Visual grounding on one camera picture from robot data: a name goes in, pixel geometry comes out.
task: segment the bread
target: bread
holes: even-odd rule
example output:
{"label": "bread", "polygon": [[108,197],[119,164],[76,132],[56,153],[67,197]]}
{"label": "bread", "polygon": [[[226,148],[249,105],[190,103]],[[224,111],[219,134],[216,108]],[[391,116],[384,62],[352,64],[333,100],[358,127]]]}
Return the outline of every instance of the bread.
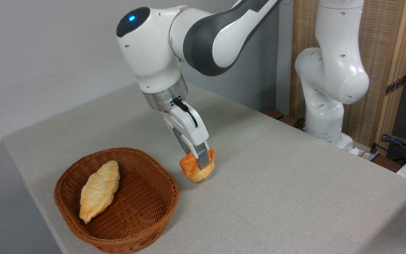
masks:
{"label": "bread", "polygon": [[187,156],[181,159],[179,162],[179,165],[181,166],[181,169],[184,172],[184,175],[186,175],[189,180],[192,182],[199,182],[206,178],[208,175],[211,174],[213,171],[215,164],[214,164],[214,157],[216,156],[216,151],[213,149],[209,149],[208,151],[208,157],[209,157],[209,165],[200,170],[198,167],[197,161],[195,160],[195,157],[193,157],[192,152],[190,152]]}
{"label": "bread", "polygon": [[114,200],[119,187],[120,173],[116,161],[108,161],[93,173],[81,191],[79,217],[84,223],[102,213]]}

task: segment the croissant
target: croissant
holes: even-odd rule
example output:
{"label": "croissant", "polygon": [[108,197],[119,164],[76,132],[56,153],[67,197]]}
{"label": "croissant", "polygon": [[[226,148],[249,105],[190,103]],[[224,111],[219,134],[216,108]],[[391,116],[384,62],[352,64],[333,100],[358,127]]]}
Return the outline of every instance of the croissant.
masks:
{"label": "croissant", "polygon": [[119,187],[120,173],[116,161],[108,161],[93,173],[81,191],[79,217],[87,224],[102,213],[114,200]]}

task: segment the woven screen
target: woven screen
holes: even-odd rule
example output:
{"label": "woven screen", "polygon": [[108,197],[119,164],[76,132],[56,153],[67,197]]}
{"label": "woven screen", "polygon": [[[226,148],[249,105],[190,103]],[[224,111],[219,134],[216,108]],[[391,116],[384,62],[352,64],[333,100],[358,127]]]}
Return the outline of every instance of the woven screen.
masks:
{"label": "woven screen", "polygon": [[[377,132],[403,6],[403,0],[364,1],[359,49],[370,84],[359,102],[345,105],[343,132],[366,146],[371,145]],[[317,7],[316,0],[294,1],[293,66],[304,49],[319,47],[314,35]],[[305,116],[305,102],[299,77],[292,69],[290,116],[297,119]]]}

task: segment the white wall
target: white wall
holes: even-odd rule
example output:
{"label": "white wall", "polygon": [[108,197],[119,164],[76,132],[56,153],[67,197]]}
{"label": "white wall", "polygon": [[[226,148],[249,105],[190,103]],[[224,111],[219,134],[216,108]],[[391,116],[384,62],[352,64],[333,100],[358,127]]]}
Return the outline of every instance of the white wall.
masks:
{"label": "white wall", "polygon": [[[134,84],[115,36],[118,21],[130,10],[185,4],[218,12],[234,3],[0,0],[0,254],[59,252],[2,138]],[[188,82],[252,108],[273,107],[276,22],[274,13],[226,74],[203,77],[184,66],[183,75]]]}

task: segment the orange pastry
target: orange pastry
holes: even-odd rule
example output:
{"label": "orange pastry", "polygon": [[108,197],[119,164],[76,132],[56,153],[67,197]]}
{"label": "orange pastry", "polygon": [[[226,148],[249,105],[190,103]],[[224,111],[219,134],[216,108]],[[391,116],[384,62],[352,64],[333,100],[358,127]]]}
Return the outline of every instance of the orange pastry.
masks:
{"label": "orange pastry", "polygon": [[199,182],[206,178],[208,175],[211,174],[211,172],[214,169],[214,157],[216,156],[216,151],[213,149],[209,149],[208,151],[208,157],[209,157],[209,165],[200,170],[198,167],[197,161],[195,160],[195,157],[193,157],[192,152],[190,152],[187,156],[183,157],[181,161],[179,162],[179,165],[181,166],[181,169],[184,172],[184,175],[186,175],[187,178],[189,178],[192,182]]}

